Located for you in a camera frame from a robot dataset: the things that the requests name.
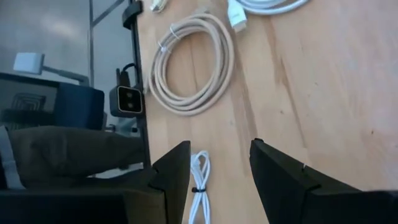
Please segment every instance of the gray fabric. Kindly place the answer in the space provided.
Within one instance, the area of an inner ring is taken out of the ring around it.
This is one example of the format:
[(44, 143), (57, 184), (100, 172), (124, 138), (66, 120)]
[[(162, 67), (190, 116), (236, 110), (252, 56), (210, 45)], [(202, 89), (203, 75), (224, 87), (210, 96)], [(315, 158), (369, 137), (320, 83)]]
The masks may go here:
[(7, 129), (4, 126), (0, 126), (0, 156), (7, 187), (9, 189), (25, 189), (21, 183)]

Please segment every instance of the cable clip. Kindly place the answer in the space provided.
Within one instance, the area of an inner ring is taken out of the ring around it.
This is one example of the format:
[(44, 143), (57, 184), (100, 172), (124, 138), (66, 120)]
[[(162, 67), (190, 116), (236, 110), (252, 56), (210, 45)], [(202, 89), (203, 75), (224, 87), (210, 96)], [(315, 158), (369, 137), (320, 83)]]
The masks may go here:
[(171, 25), (170, 25), (170, 32), (173, 34), (173, 36), (174, 36), (175, 38), (177, 38), (177, 40), (181, 40), (181, 38), (175, 34), (175, 32), (174, 32), (174, 30), (173, 30), (173, 25), (174, 25), (174, 24), (171, 24)]
[(196, 187), (192, 187), (193, 193), (203, 193), (206, 192), (206, 187), (204, 189), (197, 189)]
[(166, 52), (168, 52), (169, 54), (171, 53), (171, 51), (167, 47), (163, 47), (162, 44), (160, 44), (160, 42), (158, 42), (157, 44), (159, 45), (160, 51), (162, 53), (166, 53)]

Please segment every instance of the coiled cable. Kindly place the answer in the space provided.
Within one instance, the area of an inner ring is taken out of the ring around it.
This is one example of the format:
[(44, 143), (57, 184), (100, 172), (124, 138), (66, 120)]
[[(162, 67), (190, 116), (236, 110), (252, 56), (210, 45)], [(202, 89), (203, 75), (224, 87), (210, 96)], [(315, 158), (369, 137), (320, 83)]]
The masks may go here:
[[(202, 167), (200, 167), (201, 157), (203, 157), (205, 161)], [(191, 174), (195, 179), (196, 187), (194, 188), (195, 191), (192, 190), (195, 192), (195, 196), (193, 197), (191, 210), (189, 212), (188, 224), (194, 224), (200, 203), (203, 207), (205, 224), (210, 224), (210, 203), (206, 192), (206, 183), (210, 175), (210, 158), (207, 151), (200, 151), (197, 154), (191, 155)]]
[[(198, 93), (189, 97), (178, 96), (167, 86), (167, 61), (180, 40), (196, 32), (206, 32), (210, 35), (215, 50), (215, 68), (207, 84)], [(145, 90), (149, 89), (164, 108), (182, 116), (202, 113), (217, 102), (228, 87), (234, 67), (232, 38), (217, 17), (207, 13), (196, 13), (186, 17), (172, 24), (158, 45)]]
[(236, 0), (242, 7), (252, 14), (275, 15), (292, 11), (308, 0), (296, 0), (288, 3), (288, 0)]

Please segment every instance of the white cable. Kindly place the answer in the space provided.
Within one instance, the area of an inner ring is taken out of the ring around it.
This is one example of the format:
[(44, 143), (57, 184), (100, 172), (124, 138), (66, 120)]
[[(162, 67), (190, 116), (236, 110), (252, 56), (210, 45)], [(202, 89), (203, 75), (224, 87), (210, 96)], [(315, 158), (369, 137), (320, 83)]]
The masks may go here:
[(295, 0), (287, 3), (288, 0), (228, 0), (228, 19), (235, 32), (246, 28), (246, 13), (258, 15), (275, 15), (292, 11), (308, 0)]
[(296, 0), (286, 4), (287, 0), (236, 0), (242, 7), (252, 14), (275, 15), (292, 11), (308, 0)]
[[(205, 163), (201, 168), (200, 158), (203, 157)], [(207, 151), (200, 151), (197, 154), (191, 155), (191, 173), (193, 178), (195, 179), (196, 188), (198, 190), (206, 189), (206, 182), (210, 175), (210, 158), (209, 153)], [(205, 224), (210, 224), (210, 203), (209, 198), (207, 196), (207, 192), (197, 192), (193, 197), (193, 202), (191, 206), (191, 210), (189, 212), (189, 222), (188, 224), (193, 224), (195, 221), (195, 217), (199, 208), (199, 205), (203, 207), (203, 216), (205, 217)]]

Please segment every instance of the wooden tabletop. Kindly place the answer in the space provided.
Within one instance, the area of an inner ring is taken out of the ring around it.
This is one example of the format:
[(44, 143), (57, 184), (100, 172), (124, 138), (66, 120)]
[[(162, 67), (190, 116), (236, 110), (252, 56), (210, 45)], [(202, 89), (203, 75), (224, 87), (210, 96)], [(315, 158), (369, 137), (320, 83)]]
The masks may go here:
[[(169, 0), (161, 14), (148, 10), (150, 0), (144, 5), (144, 74), (157, 40), (196, 8), (228, 25), (222, 0)], [(396, 12), (395, 0), (311, 0), (288, 14), (248, 16), (246, 30), (231, 31), (234, 77), (214, 107), (180, 117), (146, 96), (152, 161), (183, 140), (210, 152), (213, 223), (267, 223), (249, 166), (255, 137), (361, 190), (398, 189)], [(181, 41), (167, 74), (174, 92), (192, 95), (208, 81), (212, 47), (206, 34)], [(191, 202), (189, 192), (184, 223)]]

